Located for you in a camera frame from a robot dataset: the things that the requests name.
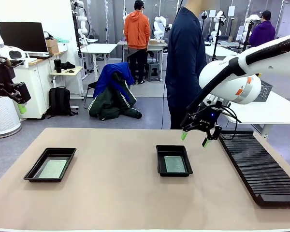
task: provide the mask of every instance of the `purple hoodie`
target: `purple hoodie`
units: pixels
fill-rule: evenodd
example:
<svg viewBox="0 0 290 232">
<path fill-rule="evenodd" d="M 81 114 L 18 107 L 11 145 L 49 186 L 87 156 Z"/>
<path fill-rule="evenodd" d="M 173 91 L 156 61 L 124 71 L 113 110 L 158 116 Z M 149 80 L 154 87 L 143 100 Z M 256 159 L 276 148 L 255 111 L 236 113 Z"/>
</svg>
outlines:
<svg viewBox="0 0 290 232">
<path fill-rule="evenodd" d="M 263 23 L 256 26 L 249 39 L 252 47 L 257 47 L 261 44 L 265 44 L 269 41 L 274 40 L 276 30 L 272 26 L 270 21 L 264 21 Z"/>
</svg>

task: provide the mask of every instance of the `orange hoodie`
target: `orange hoodie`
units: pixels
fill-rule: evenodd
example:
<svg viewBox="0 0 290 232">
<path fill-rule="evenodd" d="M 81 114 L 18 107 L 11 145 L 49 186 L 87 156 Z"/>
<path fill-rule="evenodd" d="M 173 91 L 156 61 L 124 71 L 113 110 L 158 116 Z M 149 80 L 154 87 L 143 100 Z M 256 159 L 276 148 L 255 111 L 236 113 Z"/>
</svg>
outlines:
<svg viewBox="0 0 290 232">
<path fill-rule="evenodd" d="M 130 13 L 125 20 L 124 32 L 128 47 L 145 49 L 150 37 L 148 18 L 140 11 Z"/>
</svg>

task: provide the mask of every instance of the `person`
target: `person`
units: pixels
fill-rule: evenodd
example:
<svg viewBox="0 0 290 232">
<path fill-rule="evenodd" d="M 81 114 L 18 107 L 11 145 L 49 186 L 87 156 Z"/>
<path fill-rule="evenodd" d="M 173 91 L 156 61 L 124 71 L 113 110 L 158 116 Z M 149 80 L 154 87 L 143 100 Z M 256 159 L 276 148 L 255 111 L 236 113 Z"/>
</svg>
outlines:
<svg viewBox="0 0 290 232">
<path fill-rule="evenodd" d="M 150 38 L 150 26 L 148 18 L 143 14 L 144 3 L 137 0 L 134 3 L 135 11 L 130 13 L 124 26 L 126 41 L 128 44 L 128 57 L 130 59 L 131 74 L 136 80 L 136 61 L 138 63 L 138 83 L 144 83 L 144 66 L 147 63 L 147 45 Z"/>
<path fill-rule="evenodd" d="M 268 10 L 262 13 L 262 23 L 256 26 L 249 39 L 252 47 L 257 47 L 275 38 L 276 30 L 270 21 L 271 15 L 272 13 Z"/>
<path fill-rule="evenodd" d="M 201 91 L 199 76 L 206 65 L 204 38 L 197 18 L 201 4 L 201 0 L 188 0 L 180 9 L 169 37 L 165 84 L 172 130 L 181 129 L 186 108 Z"/>
</svg>

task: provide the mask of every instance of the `monitor screen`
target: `monitor screen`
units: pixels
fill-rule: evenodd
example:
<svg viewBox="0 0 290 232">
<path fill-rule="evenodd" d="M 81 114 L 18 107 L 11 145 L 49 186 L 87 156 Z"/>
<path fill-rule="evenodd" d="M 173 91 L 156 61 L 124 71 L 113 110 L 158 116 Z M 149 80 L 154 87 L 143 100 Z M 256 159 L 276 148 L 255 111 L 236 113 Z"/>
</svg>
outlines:
<svg viewBox="0 0 290 232">
<path fill-rule="evenodd" d="M 0 34 L 5 45 L 25 52 L 48 53 L 41 23 L 0 22 Z"/>
</svg>

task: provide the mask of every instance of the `blue jacket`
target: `blue jacket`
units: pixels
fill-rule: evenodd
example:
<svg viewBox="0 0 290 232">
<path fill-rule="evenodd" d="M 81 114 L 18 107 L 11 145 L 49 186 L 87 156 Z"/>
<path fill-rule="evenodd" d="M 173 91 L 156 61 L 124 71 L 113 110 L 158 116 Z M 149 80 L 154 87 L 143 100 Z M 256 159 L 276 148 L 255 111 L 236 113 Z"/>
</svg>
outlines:
<svg viewBox="0 0 290 232">
<path fill-rule="evenodd" d="M 112 80 L 112 74 L 118 72 L 121 74 L 121 78 L 126 81 L 127 85 L 130 86 L 133 84 L 134 79 L 131 75 L 129 65 L 127 62 L 121 62 L 118 64 L 107 64 L 102 70 L 100 77 L 98 79 L 95 91 L 93 93 L 93 98 L 97 97 L 102 93 L 108 85 L 111 85 L 113 88 L 120 91 L 120 93 L 129 100 L 129 96 L 126 94 L 124 89 L 114 80 Z"/>
<path fill-rule="evenodd" d="M 169 37 L 165 78 L 169 107 L 185 109 L 192 103 L 201 91 L 199 76 L 205 65 L 200 22 L 194 13 L 183 7 Z"/>
<path fill-rule="evenodd" d="M 275 38 L 276 30 L 270 21 L 264 21 L 256 26 L 251 34 L 249 43 L 252 47 L 272 41 Z"/>
</svg>

